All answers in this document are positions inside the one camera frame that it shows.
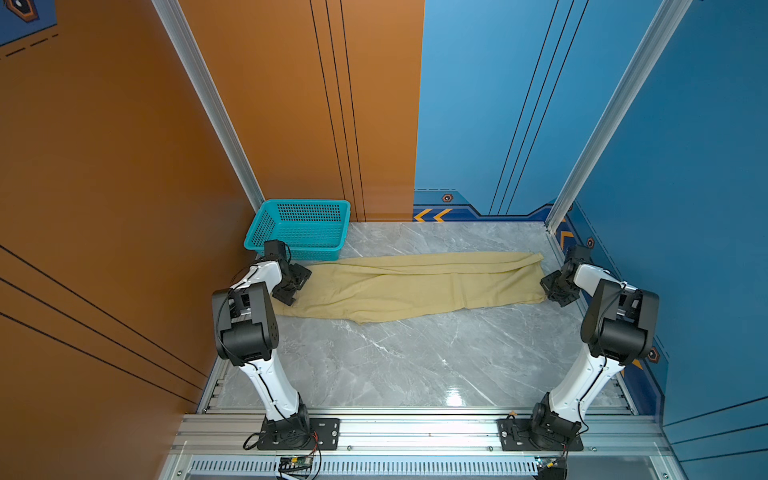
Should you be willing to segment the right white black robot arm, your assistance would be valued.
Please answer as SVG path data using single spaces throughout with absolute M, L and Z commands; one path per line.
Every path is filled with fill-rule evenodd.
M 569 248 L 564 264 L 541 281 L 547 298 L 567 306 L 591 297 L 581 323 L 582 349 L 566 377 L 538 402 L 530 420 L 532 443 L 542 450 L 570 448 L 586 429 L 585 415 L 605 385 L 648 356 L 658 320 L 657 294 L 620 281 L 591 261 L 586 246 Z

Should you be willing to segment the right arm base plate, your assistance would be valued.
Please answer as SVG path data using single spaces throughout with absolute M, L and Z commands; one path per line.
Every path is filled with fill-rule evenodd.
M 543 427 L 531 426 L 528 418 L 502 418 L 496 421 L 497 433 L 503 451 L 582 452 L 580 437 L 572 439 L 551 433 Z

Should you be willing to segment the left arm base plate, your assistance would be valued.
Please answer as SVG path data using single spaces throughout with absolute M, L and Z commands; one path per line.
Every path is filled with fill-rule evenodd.
M 321 452 L 335 451 L 338 448 L 341 420 L 339 418 L 310 417 L 309 424 L 296 417 L 289 420 L 264 420 L 258 440 L 257 450 L 312 450 Z

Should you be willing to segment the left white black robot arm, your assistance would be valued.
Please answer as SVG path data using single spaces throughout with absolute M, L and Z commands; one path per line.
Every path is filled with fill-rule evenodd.
M 316 446 L 307 408 L 278 358 L 279 328 L 273 306 L 274 301 L 292 305 L 310 277 L 309 269 L 291 261 L 286 243 L 269 240 L 264 255 L 238 282 L 212 294 L 217 355 L 248 377 L 265 407 L 258 440 L 247 439 L 246 450 Z

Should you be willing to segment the khaki long pants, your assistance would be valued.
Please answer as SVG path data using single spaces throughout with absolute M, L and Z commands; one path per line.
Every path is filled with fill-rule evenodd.
M 463 309 L 538 304 L 543 256 L 464 252 L 350 258 L 313 264 L 311 278 L 278 315 L 350 320 L 405 320 Z

